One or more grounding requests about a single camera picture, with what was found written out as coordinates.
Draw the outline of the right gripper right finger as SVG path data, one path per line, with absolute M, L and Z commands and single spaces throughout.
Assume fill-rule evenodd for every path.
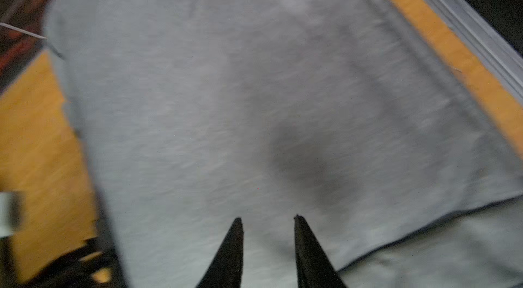
M 299 214 L 294 217 L 294 244 L 299 288 L 346 288 L 306 219 Z

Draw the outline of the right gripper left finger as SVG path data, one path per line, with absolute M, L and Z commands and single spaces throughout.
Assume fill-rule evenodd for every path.
M 244 259 L 242 219 L 235 218 L 197 288 L 240 288 Z

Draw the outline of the grey laptop bag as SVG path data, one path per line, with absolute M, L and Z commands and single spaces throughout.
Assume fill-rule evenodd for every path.
M 295 287 L 295 215 L 348 287 L 522 284 L 522 162 L 389 0 L 54 0 L 65 109 L 128 287 Z

